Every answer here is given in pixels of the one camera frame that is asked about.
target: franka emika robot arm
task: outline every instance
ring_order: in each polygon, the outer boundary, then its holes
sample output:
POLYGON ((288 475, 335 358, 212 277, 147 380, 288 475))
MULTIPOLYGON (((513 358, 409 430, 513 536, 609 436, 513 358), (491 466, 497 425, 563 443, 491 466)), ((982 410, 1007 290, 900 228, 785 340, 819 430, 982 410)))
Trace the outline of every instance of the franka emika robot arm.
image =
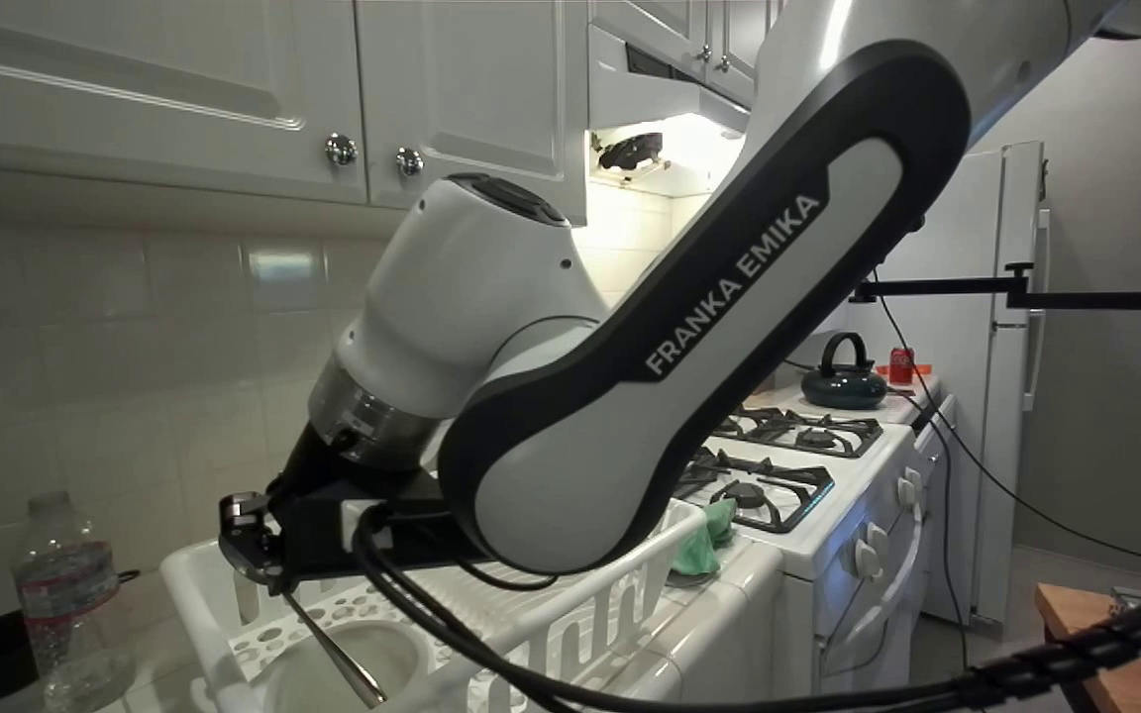
POLYGON ((605 314, 566 223, 483 173, 427 187, 266 495, 222 498, 253 582, 401 568, 575 576, 638 548, 698 443, 925 227, 967 145, 1110 0, 805 0, 760 50, 736 170, 605 314))

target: stove knob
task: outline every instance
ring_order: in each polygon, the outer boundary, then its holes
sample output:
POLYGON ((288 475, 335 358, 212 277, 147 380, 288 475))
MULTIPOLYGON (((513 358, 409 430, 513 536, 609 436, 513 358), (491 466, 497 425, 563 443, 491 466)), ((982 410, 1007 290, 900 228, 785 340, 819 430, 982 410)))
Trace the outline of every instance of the stove knob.
POLYGON ((885 553, 873 541, 856 537, 851 569, 860 582, 881 582, 885 577, 885 553))
POLYGON ((903 466, 903 475, 895 475, 895 498, 903 507, 925 502, 925 475, 914 466, 903 466))
POLYGON ((881 523, 868 523, 863 528, 863 541, 877 548, 877 552, 888 552, 888 529, 881 523))

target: cabinet door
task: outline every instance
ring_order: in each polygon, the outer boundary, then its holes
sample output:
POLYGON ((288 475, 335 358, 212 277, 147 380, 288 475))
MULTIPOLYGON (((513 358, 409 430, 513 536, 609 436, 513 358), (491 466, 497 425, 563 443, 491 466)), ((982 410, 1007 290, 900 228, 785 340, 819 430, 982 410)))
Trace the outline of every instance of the cabinet door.
POLYGON ((698 79, 714 57, 710 0, 595 0, 595 25, 698 79))
POLYGON ((378 207, 483 170, 587 216, 587 4, 360 0, 360 61, 378 207))
POLYGON ((759 57, 772 21, 777 0, 714 0, 704 82, 748 105, 759 95, 759 57))
POLYGON ((0 0, 0 165, 364 197, 351 0, 0 0))

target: stove burner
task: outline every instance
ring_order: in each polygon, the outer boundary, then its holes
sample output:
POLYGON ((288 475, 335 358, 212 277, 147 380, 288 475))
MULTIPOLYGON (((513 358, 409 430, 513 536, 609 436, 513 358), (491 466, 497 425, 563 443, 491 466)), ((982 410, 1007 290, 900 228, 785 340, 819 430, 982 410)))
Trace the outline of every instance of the stove burner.
POLYGON ((682 484, 682 498, 735 498, 736 513, 735 523, 790 536, 796 529, 818 498, 833 487, 833 475, 826 466, 777 466, 768 458, 735 458, 726 453, 703 449, 682 484))
POLYGON ((782 409, 743 409, 714 436, 860 458, 881 438, 881 430, 881 421, 807 421, 782 409))

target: water bottle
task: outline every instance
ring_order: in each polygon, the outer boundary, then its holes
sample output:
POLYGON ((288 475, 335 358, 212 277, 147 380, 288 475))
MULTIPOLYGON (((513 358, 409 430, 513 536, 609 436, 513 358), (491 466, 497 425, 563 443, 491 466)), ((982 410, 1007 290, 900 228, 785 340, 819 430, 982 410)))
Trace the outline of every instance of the water bottle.
POLYGON ((135 677, 135 659, 113 640, 113 598, 121 569, 113 548, 96 537, 88 513, 64 491, 27 498, 18 594, 27 647, 43 677, 47 713, 93 713, 121 701, 135 677))

